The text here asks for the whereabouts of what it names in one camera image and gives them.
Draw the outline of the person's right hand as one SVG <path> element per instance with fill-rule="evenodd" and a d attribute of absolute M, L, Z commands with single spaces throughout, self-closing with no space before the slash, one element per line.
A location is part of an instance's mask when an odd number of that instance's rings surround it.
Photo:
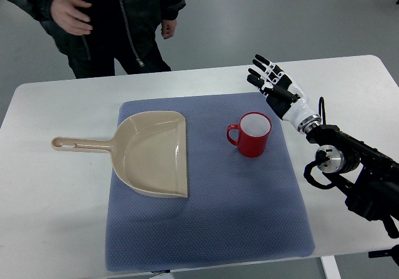
<path fill-rule="evenodd" d="M 53 0 L 50 5 L 50 16 L 66 33 L 83 36 L 93 30 L 90 17 L 81 9 L 89 9 L 92 4 L 83 0 Z"/>

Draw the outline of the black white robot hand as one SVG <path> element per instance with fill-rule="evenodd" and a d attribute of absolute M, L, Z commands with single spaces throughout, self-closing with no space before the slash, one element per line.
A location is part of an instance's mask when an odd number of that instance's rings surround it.
<path fill-rule="evenodd" d="M 247 81 L 264 95 L 277 117 L 303 134 L 322 124 L 320 115 L 309 106 L 306 94 L 280 66 L 259 54 L 252 63 L 255 68 L 248 69 Z"/>

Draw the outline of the person's left hand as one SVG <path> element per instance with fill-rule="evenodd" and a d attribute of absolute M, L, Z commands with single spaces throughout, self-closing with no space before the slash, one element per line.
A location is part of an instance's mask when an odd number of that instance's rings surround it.
<path fill-rule="evenodd" d="M 161 36 L 163 39 L 171 39 L 176 31 L 177 20 L 162 20 L 161 22 Z"/>

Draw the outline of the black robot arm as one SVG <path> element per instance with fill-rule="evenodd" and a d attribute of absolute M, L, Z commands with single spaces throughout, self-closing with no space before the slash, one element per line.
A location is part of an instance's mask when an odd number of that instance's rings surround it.
<path fill-rule="evenodd" d="M 339 189 L 349 211 L 368 221 L 383 223 L 390 238 L 398 238 L 398 163 L 326 122 L 324 99 L 320 118 L 306 128 L 306 139 L 319 145 L 315 158 L 304 169 L 312 186 Z"/>

